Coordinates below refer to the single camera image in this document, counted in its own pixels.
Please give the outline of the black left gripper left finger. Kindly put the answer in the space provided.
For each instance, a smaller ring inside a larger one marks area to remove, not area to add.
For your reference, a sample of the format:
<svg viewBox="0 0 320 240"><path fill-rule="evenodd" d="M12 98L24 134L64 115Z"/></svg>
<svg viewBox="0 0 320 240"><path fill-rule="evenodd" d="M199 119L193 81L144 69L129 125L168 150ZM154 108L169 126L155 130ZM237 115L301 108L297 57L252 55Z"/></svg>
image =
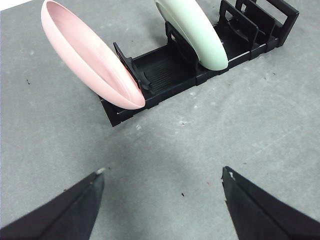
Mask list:
<svg viewBox="0 0 320 240"><path fill-rule="evenodd" d="M105 186L100 168L0 230L2 240L88 240Z"/></svg>

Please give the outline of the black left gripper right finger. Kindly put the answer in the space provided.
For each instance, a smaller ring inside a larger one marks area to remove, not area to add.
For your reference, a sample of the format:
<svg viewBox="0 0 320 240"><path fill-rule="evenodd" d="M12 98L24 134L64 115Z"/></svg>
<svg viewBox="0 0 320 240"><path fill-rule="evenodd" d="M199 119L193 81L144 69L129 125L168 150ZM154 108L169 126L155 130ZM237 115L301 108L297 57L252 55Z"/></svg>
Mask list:
<svg viewBox="0 0 320 240"><path fill-rule="evenodd" d="M222 169L225 203L240 240L318 240L320 223L275 198L229 166Z"/></svg>

